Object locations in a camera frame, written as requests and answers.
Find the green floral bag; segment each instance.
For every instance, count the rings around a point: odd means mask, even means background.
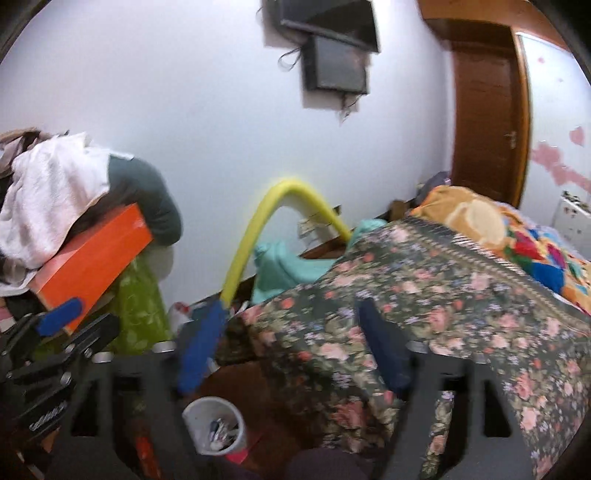
[[[144,255],[139,254],[110,287],[115,298],[107,311],[121,319],[114,353],[139,355],[157,342],[172,338],[160,289]]]

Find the white cup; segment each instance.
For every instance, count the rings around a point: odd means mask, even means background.
[[[213,421],[222,419],[226,425],[238,425],[238,435],[234,442],[223,450],[212,450],[209,440],[210,428]],[[203,397],[191,402],[183,410],[183,420],[197,452],[201,455],[222,456],[236,453],[246,448],[246,427],[240,411],[228,400],[220,397]]]

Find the teal cloth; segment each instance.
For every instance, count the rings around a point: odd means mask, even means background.
[[[361,220],[347,244],[351,248],[365,233],[386,225],[384,220]],[[259,244],[255,247],[256,277],[251,302],[262,303],[280,293],[305,283],[314,283],[330,270],[333,259],[308,260],[290,252],[285,242]]]

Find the metal bolt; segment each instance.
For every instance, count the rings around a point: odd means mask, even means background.
[[[410,342],[408,342],[407,348],[411,352],[415,352],[415,353],[427,353],[428,352],[427,344],[423,343],[423,342],[417,342],[416,340],[411,340]]]
[[[72,380],[72,374],[70,372],[64,373],[60,378],[60,383],[65,387]]]
[[[486,357],[483,352],[474,352],[472,354],[472,360],[474,363],[479,365],[486,365]]]
[[[113,353],[112,352],[99,352],[92,357],[92,362],[94,364],[104,364],[113,360]]]
[[[166,353],[172,352],[177,347],[177,344],[172,340],[166,340],[165,342],[155,343],[152,347],[154,353]]]

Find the pile of clothes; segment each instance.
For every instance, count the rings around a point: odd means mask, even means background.
[[[75,234],[119,205],[137,203],[160,245],[180,239],[180,214],[161,174],[85,133],[37,128],[0,134],[0,297],[21,294]]]

